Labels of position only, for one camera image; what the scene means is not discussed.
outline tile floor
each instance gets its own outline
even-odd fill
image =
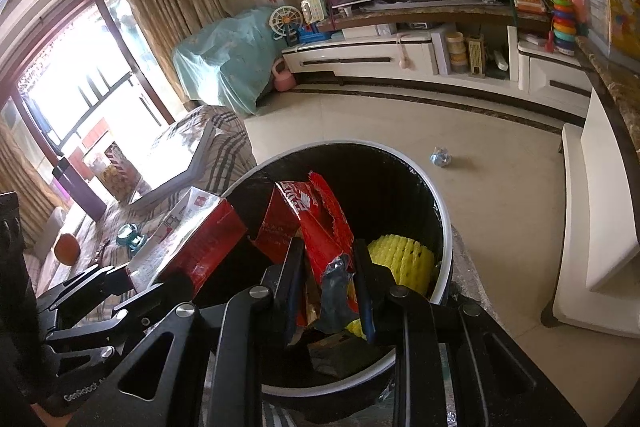
[[[258,163],[322,139],[374,140],[430,175],[507,330],[589,427],[603,427],[640,377],[640,341],[547,329],[564,229],[557,134],[448,107],[341,94],[275,94],[246,127]],[[454,156],[429,160],[435,146]]]

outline orange toy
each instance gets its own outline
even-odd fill
[[[73,266],[80,255],[78,240],[70,233],[63,233],[53,247],[53,253],[60,263]]]

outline teal cloth cover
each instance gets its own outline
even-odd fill
[[[191,100],[256,114],[255,101],[285,47],[284,39],[273,40],[272,12],[263,6],[220,19],[175,47],[174,67]]]

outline screw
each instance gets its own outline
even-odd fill
[[[193,315],[195,311],[196,308],[193,307],[193,304],[185,302],[183,304],[180,304],[175,309],[175,314],[178,315],[178,317],[180,317],[181,319],[185,319],[187,317],[191,317],[191,315]]]
[[[269,293],[271,293],[271,290],[267,286],[254,286],[249,290],[249,295],[254,299],[264,299]]]
[[[104,359],[108,359],[111,355],[113,355],[114,351],[115,349],[113,349],[113,346],[107,346],[100,352],[100,356]]]
[[[469,317],[478,317],[482,308],[475,302],[466,302],[462,304],[462,311],[465,312],[465,315],[469,315]]]
[[[401,299],[402,297],[409,295],[409,288],[402,285],[391,286],[391,288],[389,288],[389,293],[392,297]]]

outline pink toy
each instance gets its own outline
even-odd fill
[[[280,72],[278,72],[277,67],[280,64],[284,64],[284,58],[279,58],[273,63],[273,68],[271,68],[271,73],[273,73],[273,87],[278,91],[288,91],[293,87],[296,87],[296,79],[293,77],[293,73],[289,71],[287,65],[284,64],[284,67]]]

